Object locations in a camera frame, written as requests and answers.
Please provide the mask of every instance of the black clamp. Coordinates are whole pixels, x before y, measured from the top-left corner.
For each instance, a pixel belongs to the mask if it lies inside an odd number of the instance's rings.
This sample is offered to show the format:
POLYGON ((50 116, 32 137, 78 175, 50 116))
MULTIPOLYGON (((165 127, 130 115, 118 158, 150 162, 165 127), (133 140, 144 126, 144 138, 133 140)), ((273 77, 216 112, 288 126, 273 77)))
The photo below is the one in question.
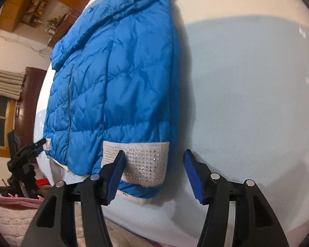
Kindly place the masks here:
POLYGON ((103 166, 81 183, 56 182, 38 209, 21 247, 77 247, 74 202, 81 202, 87 247, 112 247, 101 205, 115 197, 125 167, 125 153, 119 151, 113 163, 103 166))
POLYGON ((11 155, 7 167, 12 176, 7 180, 9 189, 0 191, 0 193, 6 197, 12 194, 37 199, 38 195, 42 196, 42 194, 37 192, 39 188, 35 183, 34 166, 30 163, 30 159, 37 157, 43 151, 42 145, 46 139, 42 138, 36 143, 21 147, 19 135, 15 130, 11 130, 7 136, 11 155))
POLYGON ((184 167, 196 199, 209 205, 197 247, 224 246, 230 201, 236 201, 232 247, 289 246, 274 211, 253 180, 229 182, 197 162, 189 149, 184 152, 184 167))

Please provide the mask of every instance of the white curved backdrop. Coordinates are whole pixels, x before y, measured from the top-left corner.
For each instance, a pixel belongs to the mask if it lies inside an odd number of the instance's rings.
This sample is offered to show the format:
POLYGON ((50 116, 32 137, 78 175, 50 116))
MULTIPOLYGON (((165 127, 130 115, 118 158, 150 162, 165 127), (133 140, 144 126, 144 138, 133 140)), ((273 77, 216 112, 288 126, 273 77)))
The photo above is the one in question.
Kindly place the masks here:
MULTIPOLYGON (((182 48, 173 166, 151 204, 116 198, 105 216, 155 241, 196 246, 207 207, 194 198, 183 169, 190 148, 228 180, 254 179, 284 230, 297 228, 309 219, 308 9, 301 0, 172 2, 182 48)), ((35 140, 42 137, 53 75, 49 68, 35 140)), ((43 153, 38 162, 52 183, 83 179, 43 153)))

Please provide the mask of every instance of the quilted fabric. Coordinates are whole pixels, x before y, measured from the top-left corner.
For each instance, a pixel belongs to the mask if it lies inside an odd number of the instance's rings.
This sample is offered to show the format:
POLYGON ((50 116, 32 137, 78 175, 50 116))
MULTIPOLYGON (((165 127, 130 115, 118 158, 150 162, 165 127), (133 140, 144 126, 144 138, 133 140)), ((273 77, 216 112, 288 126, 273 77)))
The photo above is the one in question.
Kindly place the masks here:
MULTIPOLYGON (((177 139, 179 46, 170 0, 103 0, 82 15, 52 53, 56 70, 44 137, 76 175, 98 173, 102 142, 177 139)), ((159 187, 121 181, 151 198, 159 187)))

